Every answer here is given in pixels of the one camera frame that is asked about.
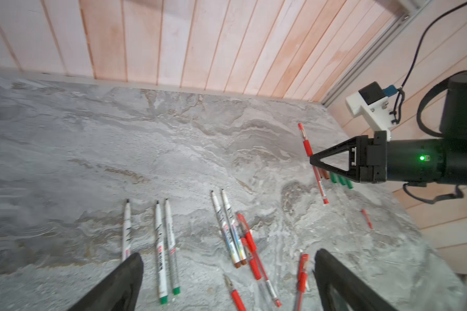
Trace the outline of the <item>green pen cap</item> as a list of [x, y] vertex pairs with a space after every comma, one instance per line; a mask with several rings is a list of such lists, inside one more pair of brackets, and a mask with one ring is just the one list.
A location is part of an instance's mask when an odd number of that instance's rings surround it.
[[337, 183], [337, 182], [338, 182], [338, 177], [337, 177], [333, 172], [331, 172], [331, 173], [330, 173], [330, 180], [331, 180], [333, 183]]
[[337, 176], [341, 185], [346, 185], [346, 179], [340, 175]]
[[347, 187], [348, 187], [349, 189], [353, 189], [353, 188], [354, 188], [353, 183], [352, 183], [349, 179], [346, 179], [345, 182], [346, 182], [346, 185], [347, 185]]

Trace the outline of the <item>brown marker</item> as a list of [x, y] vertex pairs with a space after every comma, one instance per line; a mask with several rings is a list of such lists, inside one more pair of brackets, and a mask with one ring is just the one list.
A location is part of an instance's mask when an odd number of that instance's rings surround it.
[[226, 191], [224, 189], [221, 189], [221, 196], [222, 196], [223, 203], [224, 203], [224, 209], [225, 209], [226, 215], [228, 217], [230, 232], [232, 233], [233, 241], [234, 241], [234, 243], [236, 245], [236, 250], [237, 250], [238, 255], [239, 255], [240, 259], [241, 259], [240, 262], [241, 262], [242, 265], [246, 265], [247, 264], [247, 256], [246, 256], [246, 252], [244, 250], [243, 244], [241, 242], [241, 237], [240, 237], [240, 234], [239, 234], [239, 224], [238, 224], [237, 220], [234, 217], [234, 214], [233, 214], [233, 211], [232, 211], [232, 208], [231, 208], [231, 204], [230, 204], [230, 202], [228, 200]]
[[224, 237], [224, 239], [226, 241], [226, 245], [227, 245], [230, 257], [232, 259], [232, 262], [233, 262], [233, 264], [234, 264], [234, 266], [236, 268], [240, 268], [242, 266], [241, 259], [240, 259], [240, 256], [239, 256], [238, 252], [237, 252], [237, 248], [236, 248], [235, 242], [233, 240], [232, 234], [230, 232], [230, 228], [228, 226], [228, 223], [227, 223], [227, 221], [225, 220], [225, 218], [223, 216], [223, 212], [221, 211], [221, 207], [219, 205], [218, 198], [215, 195], [213, 190], [210, 192], [210, 194], [211, 194], [211, 200], [212, 200], [212, 203], [213, 203], [213, 206], [214, 206], [214, 209], [215, 209], [215, 214], [216, 214], [218, 223], [219, 223], [219, 225], [221, 227], [223, 237]]

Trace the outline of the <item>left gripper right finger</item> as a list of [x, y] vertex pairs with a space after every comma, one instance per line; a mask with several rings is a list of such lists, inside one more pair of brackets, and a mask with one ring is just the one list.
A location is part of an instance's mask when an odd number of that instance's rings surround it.
[[315, 254], [313, 271], [324, 310], [394, 310], [329, 251]]

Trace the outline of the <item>green marker pen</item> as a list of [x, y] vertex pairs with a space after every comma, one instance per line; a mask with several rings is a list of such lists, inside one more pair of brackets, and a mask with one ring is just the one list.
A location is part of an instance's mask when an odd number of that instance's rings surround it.
[[122, 261], [124, 262], [131, 255], [131, 202], [126, 200], [123, 217], [123, 242], [122, 242]]
[[164, 258], [163, 222], [160, 202], [155, 207], [156, 257], [158, 274], [158, 297], [161, 305], [168, 302], [166, 260]]
[[171, 284], [173, 288], [173, 294], [179, 295], [180, 281], [178, 274], [178, 264], [176, 259], [176, 240], [173, 231], [173, 218], [171, 213], [171, 205], [169, 199], [165, 199], [165, 213], [166, 213], [166, 229], [167, 229], [167, 245], [169, 251], [169, 265], [171, 271]]

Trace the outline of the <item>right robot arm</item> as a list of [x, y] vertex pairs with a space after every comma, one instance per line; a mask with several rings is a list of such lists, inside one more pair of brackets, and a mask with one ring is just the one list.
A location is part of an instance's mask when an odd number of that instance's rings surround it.
[[[351, 114], [362, 116], [372, 137], [355, 136], [310, 157], [314, 167], [358, 183], [401, 181], [404, 187], [429, 183], [467, 186], [467, 71], [432, 87], [420, 101], [418, 127], [430, 139], [393, 140], [395, 114], [387, 101], [393, 86], [383, 89], [373, 82], [346, 99]], [[439, 93], [446, 92], [439, 130], [428, 128], [422, 112]]]

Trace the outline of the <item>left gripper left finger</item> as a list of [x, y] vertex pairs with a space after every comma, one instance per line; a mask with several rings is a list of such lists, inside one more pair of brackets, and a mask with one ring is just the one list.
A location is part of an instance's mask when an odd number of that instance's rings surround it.
[[143, 272], [141, 255], [133, 253], [69, 310], [135, 310]]

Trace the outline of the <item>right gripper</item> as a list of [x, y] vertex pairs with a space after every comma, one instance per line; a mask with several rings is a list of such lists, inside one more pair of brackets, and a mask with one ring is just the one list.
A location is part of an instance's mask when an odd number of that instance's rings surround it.
[[[347, 152], [348, 170], [321, 159]], [[441, 139], [387, 141], [385, 132], [374, 137], [355, 136], [310, 156], [312, 166], [333, 172], [357, 183], [438, 181], [446, 168], [446, 151]]]

